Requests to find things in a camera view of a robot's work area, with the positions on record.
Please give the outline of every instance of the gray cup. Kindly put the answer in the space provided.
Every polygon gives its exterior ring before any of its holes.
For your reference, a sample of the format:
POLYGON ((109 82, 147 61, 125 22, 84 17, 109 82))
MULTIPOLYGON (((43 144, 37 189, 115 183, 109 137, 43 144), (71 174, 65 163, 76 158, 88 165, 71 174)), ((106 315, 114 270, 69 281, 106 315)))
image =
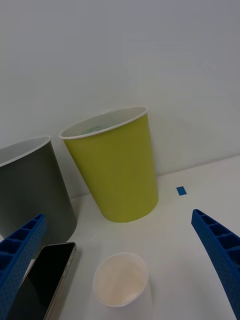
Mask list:
POLYGON ((0 235, 38 214, 47 220, 42 246, 67 241, 77 225, 50 136, 0 149, 0 235))

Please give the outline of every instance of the paper cup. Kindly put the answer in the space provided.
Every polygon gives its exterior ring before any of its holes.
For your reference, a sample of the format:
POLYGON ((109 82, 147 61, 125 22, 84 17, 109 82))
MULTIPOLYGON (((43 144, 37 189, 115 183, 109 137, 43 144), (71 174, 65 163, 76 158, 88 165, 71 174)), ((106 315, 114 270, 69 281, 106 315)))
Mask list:
POLYGON ((159 199, 147 112, 145 106, 106 112, 59 135, 101 213, 113 222, 142 218, 159 199))
POLYGON ((9 236, 39 214, 47 221, 42 246, 68 241, 77 220, 50 136, 0 149, 0 235, 9 236))
POLYGON ((148 270, 133 253, 107 258, 95 273, 93 292, 105 307, 105 320, 153 319, 148 270))

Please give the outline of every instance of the white tabletop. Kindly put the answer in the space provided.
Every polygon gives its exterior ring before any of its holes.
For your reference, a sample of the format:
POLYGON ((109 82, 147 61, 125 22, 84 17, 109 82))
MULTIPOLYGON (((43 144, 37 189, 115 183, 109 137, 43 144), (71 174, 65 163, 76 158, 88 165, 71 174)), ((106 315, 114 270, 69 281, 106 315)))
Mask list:
POLYGON ((240 235, 240 156, 161 176, 158 190, 155 209, 128 223, 106 220, 91 195, 73 201, 78 223, 70 241, 80 256, 58 302, 59 320, 103 320, 93 277, 105 258, 119 252, 146 261, 155 319, 236 319, 191 218, 198 208, 240 235), (187 195, 179 196, 180 186, 187 195))

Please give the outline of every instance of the white cup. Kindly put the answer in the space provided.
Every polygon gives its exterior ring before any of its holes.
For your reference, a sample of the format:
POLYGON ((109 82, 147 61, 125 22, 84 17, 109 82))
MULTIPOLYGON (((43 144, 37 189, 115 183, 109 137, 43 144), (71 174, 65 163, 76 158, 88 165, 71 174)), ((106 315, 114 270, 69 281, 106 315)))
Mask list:
POLYGON ((152 320, 149 274, 142 258, 118 253, 98 267, 93 292, 105 306, 105 320, 152 320))

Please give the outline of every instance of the phone screen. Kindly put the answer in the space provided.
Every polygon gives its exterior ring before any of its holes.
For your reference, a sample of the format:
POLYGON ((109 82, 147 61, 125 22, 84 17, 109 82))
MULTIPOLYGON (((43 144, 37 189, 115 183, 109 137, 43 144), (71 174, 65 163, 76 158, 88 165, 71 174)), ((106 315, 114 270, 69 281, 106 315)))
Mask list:
POLYGON ((21 284, 7 320, 43 320, 66 264, 72 242, 44 247, 21 284))

